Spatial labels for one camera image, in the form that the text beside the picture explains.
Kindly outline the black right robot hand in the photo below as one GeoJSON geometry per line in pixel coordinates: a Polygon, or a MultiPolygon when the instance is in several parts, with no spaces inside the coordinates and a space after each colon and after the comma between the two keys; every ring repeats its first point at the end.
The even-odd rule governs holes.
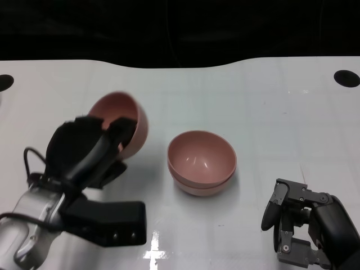
{"type": "Polygon", "coordinates": [[[277,179],[261,229],[273,229],[279,262],[359,269],[359,233],[341,201],[306,184],[277,179]]]}

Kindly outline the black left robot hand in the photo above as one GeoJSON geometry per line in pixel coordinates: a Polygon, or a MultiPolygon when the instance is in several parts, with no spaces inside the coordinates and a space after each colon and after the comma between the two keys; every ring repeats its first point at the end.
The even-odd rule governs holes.
{"type": "Polygon", "coordinates": [[[64,191],[102,189],[127,169],[118,147],[129,145],[137,122],[120,117],[107,128],[103,123],[103,118],[81,116],[53,134],[46,151],[46,176],[64,191]]]}

